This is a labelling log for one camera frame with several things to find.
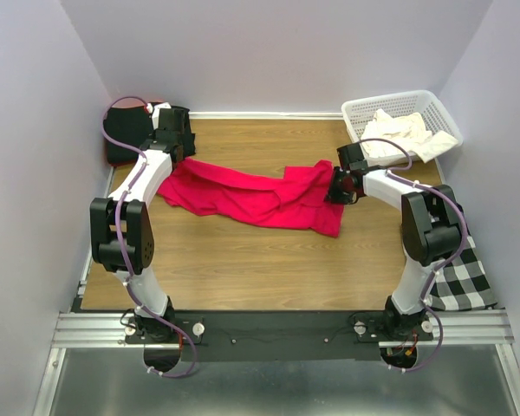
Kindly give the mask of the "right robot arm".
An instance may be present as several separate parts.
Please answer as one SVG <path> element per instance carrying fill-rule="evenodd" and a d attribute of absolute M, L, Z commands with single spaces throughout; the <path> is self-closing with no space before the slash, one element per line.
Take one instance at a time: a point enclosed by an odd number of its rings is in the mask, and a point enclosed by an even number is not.
<path fill-rule="evenodd" d="M 381 311 L 357 312 L 354 331 L 362 342 L 402 341 L 432 327 L 426 319 L 429 293 L 438 274 L 458 257 L 467 242 L 464 215 L 452 189 L 430 187 L 404 179 L 394 167 L 370 166 L 360 143 L 337 150 L 340 164 L 332 175 L 326 200 L 352 205 L 371 197 L 400 211 L 402 247 L 406 264 L 400 283 Z"/>

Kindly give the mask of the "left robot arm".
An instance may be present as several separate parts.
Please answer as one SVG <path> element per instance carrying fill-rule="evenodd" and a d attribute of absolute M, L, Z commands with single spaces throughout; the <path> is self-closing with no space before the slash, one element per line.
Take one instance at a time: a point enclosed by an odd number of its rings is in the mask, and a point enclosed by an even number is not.
<path fill-rule="evenodd" d="M 147 103 L 144 110 L 152 131 L 139 146 L 102 132 L 107 141 L 137 153 L 138 158 L 115 191 L 90 204 L 92 258 L 122 282 L 133 300 L 138 330 L 157 343 L 173 336 L 193 343 L 175 325 L 172 301 L 160 288 L 151 266 L 154 238 L 148 207 L 177 165 L 195 153 L 195 135 L 185 107 Z"/>

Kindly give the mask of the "pink red t-shirt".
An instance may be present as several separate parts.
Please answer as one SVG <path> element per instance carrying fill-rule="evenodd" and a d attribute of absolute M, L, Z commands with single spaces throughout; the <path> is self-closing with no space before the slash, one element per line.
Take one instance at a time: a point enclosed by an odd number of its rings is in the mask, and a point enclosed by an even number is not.
<path fill-rule="evenodd" d="M 332 174 L 327 160 L 287 166 L 281 178 L 271 178 L 186 159 L 157 194 L 197 216 L 221 215 L 258 227 L 338 237 L 344 207 L 325 200 Z"/>

